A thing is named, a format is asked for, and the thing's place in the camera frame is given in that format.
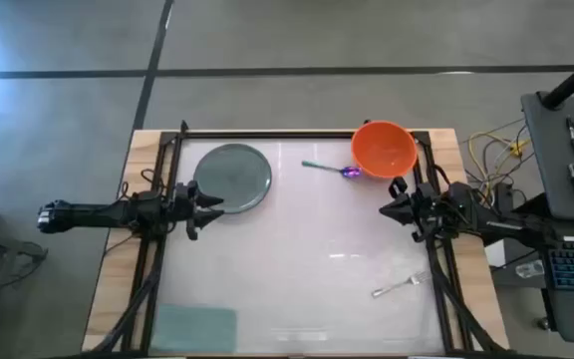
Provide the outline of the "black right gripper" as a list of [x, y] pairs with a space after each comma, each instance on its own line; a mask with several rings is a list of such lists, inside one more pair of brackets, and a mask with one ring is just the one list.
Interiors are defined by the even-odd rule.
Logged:
[[437, 208], [437, 193], [427, 182], [420, 183], [413, 192], [402, 177], [396, 177], [388, 187], [393, 201], [380, 208], [380, 214], [401, 225], [413, 225], [412, 239], [420, 243], [430, 239], [445, 240], [447, 231], [444, 213]]

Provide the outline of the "silver metal fork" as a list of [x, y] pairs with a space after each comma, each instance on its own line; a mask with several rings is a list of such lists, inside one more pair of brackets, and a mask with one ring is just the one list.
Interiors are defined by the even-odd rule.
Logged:
[[399, 282], [399, 283], [395, 283], [395, 284], [391, 284], [388, 285], [386, 287], [381, 287], [378, 289], [375, 289], [372, 293], [371, 296], [376, 299], [379, 298], [395, 289], [398, 289], [400, 287], [403, 286], [407, 286], [407, 285], [411, 285], [411, 286], [415, 286], [415, 285], [419, 285], [422, 284], [424, 282], [426, 282], [427, 280], [431, 279], [431, 273], [429, 271], [421, 271], [421, 272], [417, 272], [412, 274], [411, 276], [409, 276], [407, 279]]

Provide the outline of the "clear plastic packet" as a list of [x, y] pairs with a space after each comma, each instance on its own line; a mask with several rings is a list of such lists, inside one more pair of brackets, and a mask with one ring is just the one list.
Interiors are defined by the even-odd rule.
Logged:
[[515, 267], [515, 273], [522, 279], [528, 279], [543, 275], [545, 268], [542, 260], [536, 259], [517, 265]]

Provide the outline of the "teal-handled iridescent spoon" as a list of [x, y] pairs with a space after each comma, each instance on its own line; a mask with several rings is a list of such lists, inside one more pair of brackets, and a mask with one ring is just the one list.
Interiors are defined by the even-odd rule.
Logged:
[[347, 178], [347, 179], [353, 179], [353, 178], [359, 177], [362, 173], [362, 170], [360, 168], [356, 168], [356, 167], [334, 168], [334, 167], [330, 167], [330, 166], [316, 164], [316, 163], [309, 162], [309, 161], [302, 161], [301, 165], [303, 167], [314, 168], [314, 169], [324, 170], [324, 171], [328, 171], [328, 172], [338, 173], [342, 177]]

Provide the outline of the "teal cloth napkin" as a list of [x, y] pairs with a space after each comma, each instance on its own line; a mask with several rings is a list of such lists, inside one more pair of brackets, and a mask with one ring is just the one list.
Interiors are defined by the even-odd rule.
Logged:
[[161, 304], [150, 350], [229, 354], [237, 347], [237, 315], [229, 308]]

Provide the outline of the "grey side desk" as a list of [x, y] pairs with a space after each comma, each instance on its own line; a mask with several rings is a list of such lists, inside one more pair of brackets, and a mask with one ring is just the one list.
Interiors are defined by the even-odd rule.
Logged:
[[537, 95], [529, 94], [521, 97], [521, 106], [548, 208], [556, 218], [574, 220], [574, 188], [569, 171], [574, 153], [565, 123], [567, 116], [574, 121], [574, 98], [550, 111], [541, 105]]

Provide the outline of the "black aluminium table frame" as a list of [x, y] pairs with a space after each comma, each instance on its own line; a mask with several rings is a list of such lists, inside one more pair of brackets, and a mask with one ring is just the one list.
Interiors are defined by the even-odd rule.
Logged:
[[[432, 160], [441, 166], [446, 176], [452, 180], [465, 181], [466, 175], [462, 157], [453, 129], [414, 129], [413, 133], [431, 146]], [[127, 153], [122, 181], [130, 188], [147, 189], [150, 183], [141, 176], [141, 171], [155, 166], [159, 152], [163, 152], [163, 163], [171, 161], [171, 146], [164, 141], [173, 138], [176, 130], [137, 130], [133, 132]], [[288, 139], [341, 139], [351, 137], [349, 130], [188, 130], [190, 138], [216, 138], [218, 140], [235, 137], [267, 137], [273, 140]], [[111, 327], [119, 320], [127, 308], [131, 296], [132, 283], [141, 280], [138, 264], [144, 265], [143, 274], [152, 268], [155, 244], [141, 245], [137, 240], [130, 244], [121, 241], [128, 233], [122, 229], [109, 232], [107, 246], [116, 245], [120, 253], [102, 260], [96, 285], [91, 313], [81, 345], [88, 351], [101, 343]], [[452, 250], [440, 249], [440, 265], [451, 279], [460, 285], [462, 298], [471, 313], [489, 336], [504, 348], [509, 347], [497, 294], [492, 281], [488, 260], [482, 240], [470, 234], [462, 234], [454, 241]]]

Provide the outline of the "orange bowl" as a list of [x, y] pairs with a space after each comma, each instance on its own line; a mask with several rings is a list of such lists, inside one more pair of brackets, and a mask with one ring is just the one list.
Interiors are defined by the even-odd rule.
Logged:
[[366, 175], [392, 179], [413, 169], [418, 149], [407, 129], [388, 121], [369, 121], [354, 131], [351, 154]]

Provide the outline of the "grey-green round plate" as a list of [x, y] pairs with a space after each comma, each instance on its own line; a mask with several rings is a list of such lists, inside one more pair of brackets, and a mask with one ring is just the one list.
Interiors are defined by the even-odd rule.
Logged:
[[222, 199], [213, 208], [235, 214], [265, 198], [272, 184], [272, 169], [255, 148], [227, 144], [211, 150], [198, 162], [193, 179], [201, 191]]

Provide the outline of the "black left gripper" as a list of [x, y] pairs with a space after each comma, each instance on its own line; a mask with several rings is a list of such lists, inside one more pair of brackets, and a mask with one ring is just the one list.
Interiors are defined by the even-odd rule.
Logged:
[[224, 215], [223, 210], [199, 210], [199, 207], [212, 207], [223, 203], [223, 199], [202, 193], [198, 183], [178, 182], [175, 185], [168, 219], [174, 222], [186, 222], [186, 234], [190, 240], [197, 240], [197, 228], [204, 228]]

